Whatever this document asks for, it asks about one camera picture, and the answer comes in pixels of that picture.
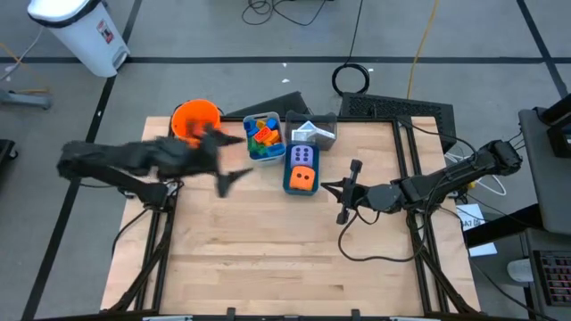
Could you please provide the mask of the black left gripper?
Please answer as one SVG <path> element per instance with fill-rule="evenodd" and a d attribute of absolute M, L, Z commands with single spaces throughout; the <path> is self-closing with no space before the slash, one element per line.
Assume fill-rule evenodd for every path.
<path fill-rule="evenodd" d="M 222 174 L 219 168 L 219 148 L 243 143 L 243 137 L 231 136 L 215 129 L 209 129 L 192 147 L 172 136 L 167 137 L 173 161 L 167 166 L 167 177 L 191 177 L 208 174 L 216 177 L 218 196 L 225 198 L 232 184 L 249 174 L 253 168 L 240 169 Z"/>

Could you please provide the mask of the white printed paper sheet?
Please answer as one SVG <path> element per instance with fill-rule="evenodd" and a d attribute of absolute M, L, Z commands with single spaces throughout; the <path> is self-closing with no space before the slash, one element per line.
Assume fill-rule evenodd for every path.
<path fill-rule="evenodd" d="M 477 204 L 457 205 L 456 211 L 461 219 L 463 231 L 481 226 L 487 222 Z"/>

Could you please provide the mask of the light grey plastic bin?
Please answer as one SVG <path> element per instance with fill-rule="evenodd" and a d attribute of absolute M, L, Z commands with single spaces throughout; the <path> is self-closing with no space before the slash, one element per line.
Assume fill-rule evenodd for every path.
<path fill-rule="evenodd" d="M 265 119 L 267 121 L 269 118 L 274 118 L 274 119 L 279 121 L 278 131 L 280 134 L 280 143 L 286 147 L 286 139 L 284 138 L 284 135 L 282 133 L 281 121 L 280 121 L 279 115 L 276 112 L 274 112 L 274 111 L 263 112 L 263 113 L 259 113 L 259 114 L 253 114 L 253 115 L 246 116 L 243 119 L 243 124 L 247 120 L 255 120 L 256 121 L 257 119 Z M 253 137 L 253 136 L 246 135 L 247 151 L 248 151 L 248 138 L 249 137 Z M 266 157 L 266 158 L 264 158 L 263 156 L 261 156 L 260 153 L 251 153 L 249 151 L 248 151 L 248 153 L 249 153 L 249 157 L 252 161 L 257 162 L 261 165 L 271 165 L 271 164 L 280 163 L 286 155 L 286 153 L 284 153 L 284 154 L 277 156 L 277 157 Z"/>

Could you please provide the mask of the white round object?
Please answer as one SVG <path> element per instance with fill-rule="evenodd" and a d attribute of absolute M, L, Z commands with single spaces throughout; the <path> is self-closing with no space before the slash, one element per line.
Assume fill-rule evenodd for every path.
<path fill-rule="evenodd" d="M 507 272 L 518 283 L 531 283 L 534 280 L 530 259 L 512 260 L 507 265 Z"/>

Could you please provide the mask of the black perforated metal case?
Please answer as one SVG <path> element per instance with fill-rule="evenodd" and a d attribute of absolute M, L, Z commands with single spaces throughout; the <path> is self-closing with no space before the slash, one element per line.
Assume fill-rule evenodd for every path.
<path fill-rule="evenodd" d="M 441 137 L 441 146 L 448 152 L 455 144 L 454 111 L 451 104 L 407 100 L 379 95 L 351 94 L 343 96 L 341 117 L 390 118 L 394 116 L 433 117 Z"/>

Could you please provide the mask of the purple foam die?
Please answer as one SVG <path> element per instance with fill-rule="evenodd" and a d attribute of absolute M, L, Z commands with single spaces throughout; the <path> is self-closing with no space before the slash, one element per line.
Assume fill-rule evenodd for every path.
<path fill-rule="evenodd" d="M 297 144 L 291 148 L 290 165 L 291 167 L 304 166 L 308 168 L 313 167 L 314 162 L 314 148 L 311 145 Z"/>

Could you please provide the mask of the grey side desk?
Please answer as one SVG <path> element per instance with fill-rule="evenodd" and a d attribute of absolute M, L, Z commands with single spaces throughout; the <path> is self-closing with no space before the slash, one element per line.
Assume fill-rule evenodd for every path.
<path fill-rule="evenodd" d="M 534 110 L 518 113 L 525 150 L 543 227 L 571 235 L 571 159 L 556 157 L 543 124 Z"/>

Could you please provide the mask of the black triangular panel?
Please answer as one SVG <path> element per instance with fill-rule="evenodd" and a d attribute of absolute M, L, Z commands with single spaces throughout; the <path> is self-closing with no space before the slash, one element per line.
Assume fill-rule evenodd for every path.
<path fill-rule="evenodd" d="M 253 114 L 271 111 L 276 112 L 280 117 L 284 117 L 289 111 L 294 111 L 300 114 L 310 114 L 310 108 L 303 100 L 302 93 L 295 91 L 262 103 L 257 103 L 241 110 L 232 111 L 228 114 L 228 117 L 246 117 Z"/>

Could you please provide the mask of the dark grey lower desk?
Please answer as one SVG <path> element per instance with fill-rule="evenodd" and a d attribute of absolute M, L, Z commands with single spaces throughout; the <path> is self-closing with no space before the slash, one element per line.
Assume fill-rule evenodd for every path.
<path fill-rule="evenodd" d="M 530 283 L 533 307 L 542 315 L 558 321 L 571 321 L 571 307 L 548 306 L 534 261 L 534 251 L 571 251 L 571 236 L 528 228 L 524 232 L 527 257 L 531 260 L 534 280 Z"/>

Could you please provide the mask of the teal plastic bin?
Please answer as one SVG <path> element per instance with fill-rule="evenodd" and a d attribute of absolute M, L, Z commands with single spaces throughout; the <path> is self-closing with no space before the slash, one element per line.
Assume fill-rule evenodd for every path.
<path fill-rule="evenodd" d="M 302 191 L 302 190 L 294 190 L 289 187 L 290 176 L 292 173 L 292 167 L 290 165 L 290 153 L 291 148 L 297 144 L 290 144 L 286 147 L 285 150 L 285 166 L 284 166 L 284 175 L 283 175 L 283 188 L 286 193 L 295 194 L 295 195 L 305 195 L 310 196 L 316 193 L 319 189 L 319 148 L 315 144 L 305 144 L 311 145 L 314 148 L 315 156 L 313 162 L 313 169 L 316 172 L 316 178 L 314 182 L 313 189 L 311 191 Z"/>

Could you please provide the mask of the black equipment edge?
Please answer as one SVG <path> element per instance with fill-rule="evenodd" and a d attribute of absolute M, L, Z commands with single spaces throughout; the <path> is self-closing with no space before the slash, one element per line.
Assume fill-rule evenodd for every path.
<path fill-rule="evenodd" d="M 18 156 L 14 141 L 0 139 L 0 173 Z"/>

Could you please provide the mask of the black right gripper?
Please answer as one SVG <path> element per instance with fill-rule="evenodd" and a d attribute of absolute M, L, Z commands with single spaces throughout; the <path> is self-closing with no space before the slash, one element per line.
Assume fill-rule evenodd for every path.
<path fill-rule="evenodd" d="M 336 223 L 344 225 L 349 219 L 349 210 L 358 208 L 358 201 L 363 201 L 368 191 L 364 185 L 357 183 L 357 177 L 361 171 L 362 162 L 353 159 L 350 165 L 351 174 L 344 177 L 340 181 L 321 183 L 320 185 L 328 191 L 332 191 L 333 196 L 338 203 L 342 204 L 342 209 L 337 215 Z"/>

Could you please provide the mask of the white trash can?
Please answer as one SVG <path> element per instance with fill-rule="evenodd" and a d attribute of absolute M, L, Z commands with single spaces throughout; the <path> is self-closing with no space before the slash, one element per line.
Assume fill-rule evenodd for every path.
<path fill-rule="evenodd" d="M 31 0 L 27 11 L 97 77 L 116 76 L 130 55 L 105 0 Z"/>

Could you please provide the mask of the grey metal stand foot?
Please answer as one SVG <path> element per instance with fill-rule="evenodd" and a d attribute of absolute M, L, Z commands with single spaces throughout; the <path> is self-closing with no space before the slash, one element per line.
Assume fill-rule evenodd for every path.
<path fill-rule="evenodd" d="M 25 105 L 49 110 L 52 106 L 49 95 L 17 94 L 0 88 L 0 105 Z"/>

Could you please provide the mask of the black support beam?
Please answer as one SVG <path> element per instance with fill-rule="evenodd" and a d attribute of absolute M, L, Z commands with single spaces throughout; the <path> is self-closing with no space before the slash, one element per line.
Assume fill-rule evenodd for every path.
<path fill-rule="evenodd" d="M 544 229 L 538 203 L 471 228 L 464 232 L 463 235 L 466 246 L 473 248 L 495 242 L 507 236 L 520 234 L 527 228 Z"/>

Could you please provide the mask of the orange foam die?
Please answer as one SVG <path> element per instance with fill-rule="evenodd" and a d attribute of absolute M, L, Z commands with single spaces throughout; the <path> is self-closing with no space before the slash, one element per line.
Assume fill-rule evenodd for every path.
<path fill-rule="evenodd" d="M 315 178 L 316 172 L 313 168 L 294 166 L 290 176 L 289 187 L 294 190 L 311 191 Z"/>

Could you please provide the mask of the smoky dark grey bin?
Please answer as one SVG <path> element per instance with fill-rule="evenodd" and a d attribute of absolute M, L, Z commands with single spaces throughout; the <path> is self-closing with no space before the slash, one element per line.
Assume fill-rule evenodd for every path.
<path fill-rule="evenodd" d="M 315 144 L 321 151 L 329 151 L 334 145 L 336 140 L 326 139 L 317 136 L 315 139 L 311 138 L 309 142 L 293 142 L 291 140 L 293 130 L 299 128 L 306 121 L 311 121 L 315 126 L 325 129 L 326 131 L 335 133 L 337 138 L 337 117 L 334 113 L 329 112 L 324 115 L 313 114 L 300 114 L 294 111 L 289 111 L 285 116 L 285 139 L 287 144 L 301 144 L 310 143 Z"/>

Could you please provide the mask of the black desktop device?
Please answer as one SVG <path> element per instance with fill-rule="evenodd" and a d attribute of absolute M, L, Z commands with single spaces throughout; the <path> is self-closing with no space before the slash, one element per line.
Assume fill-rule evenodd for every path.
<path fill-rule="evenodd" d="M 571 94 L 550 108 L 535 108 L 540 122 L 547 125 L 547 136 L 556 157 L 571 159 Z"/>

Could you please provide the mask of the backlit computer keyboard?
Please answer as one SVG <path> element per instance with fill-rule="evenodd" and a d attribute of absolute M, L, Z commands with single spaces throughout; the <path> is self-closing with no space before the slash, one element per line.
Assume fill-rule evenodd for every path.
<path fill-rule="evenodd" d="M 534 261 L 547 305 L 571 307 L 571 251 L 534 251 Z"/>

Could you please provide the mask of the white playing cards box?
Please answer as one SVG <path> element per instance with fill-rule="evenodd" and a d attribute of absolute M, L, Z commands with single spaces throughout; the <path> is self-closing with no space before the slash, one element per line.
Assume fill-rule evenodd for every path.
<path fill-rule="evenodd" d="M 310 133 L 307 135 L 307 137 L 315 139 L 317 136 L 324 137 L 326 139 L 336 140 L 335 133 L 326 131 L 325 129 L 319 128 L 315 125 L 311 125 Z"/>

